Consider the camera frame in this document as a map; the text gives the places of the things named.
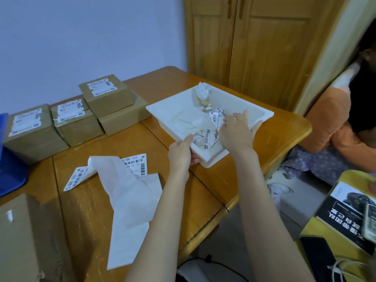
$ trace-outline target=stacked cardboard box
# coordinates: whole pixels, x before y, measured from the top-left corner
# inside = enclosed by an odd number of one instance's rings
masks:
[[[107,135],[151,116],[146,110],[147,102],[113,74],[80,84],[79,87]]]
[[[26,164],[69,148],[54,128],[48,104],[10,115],[3,144]]]
[[[103,130],[83,96],[51,106],[55,128],[71,147],[103,134]]]
[[[76,281],[54,212],[25,194],[0,207],[1,281]]]

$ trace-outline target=wooden door panel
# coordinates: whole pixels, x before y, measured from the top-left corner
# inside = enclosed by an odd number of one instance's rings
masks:
[[[237,0],[184,0],[188,70],[228,85]]]
[[[340,1],[239,0],[229,87],[292,110],[301,92],[299,85],[313,68],[324,34],[334,23],[329,12],[338,14]]]

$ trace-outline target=book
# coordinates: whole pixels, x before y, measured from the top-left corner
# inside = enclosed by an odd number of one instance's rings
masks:
[[[376,206],[376,200],[344,182],[338,182],[318,208],[315,216],[362,250],[373,255],[375,245],[364,239],[361,234],[366,204]]]

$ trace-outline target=wall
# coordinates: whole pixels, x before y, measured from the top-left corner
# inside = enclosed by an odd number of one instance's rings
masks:
[[[376,17],[376,0],[349,0],[294,112],[304,115],[317,95],[349,64],[363,33]]]
[[[187,70],[182,0],[2,0],[0,113],[56,103],[78,84]]]

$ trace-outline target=ear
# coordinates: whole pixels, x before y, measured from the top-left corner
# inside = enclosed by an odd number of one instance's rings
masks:
[[[370,61],[371,60],[371,56],[373,54],[374,50],[371,49],[371,48],[368,48],[366,50],[363,50],[362,52],[360,52],[360,56],[364,58],[365,61]]]

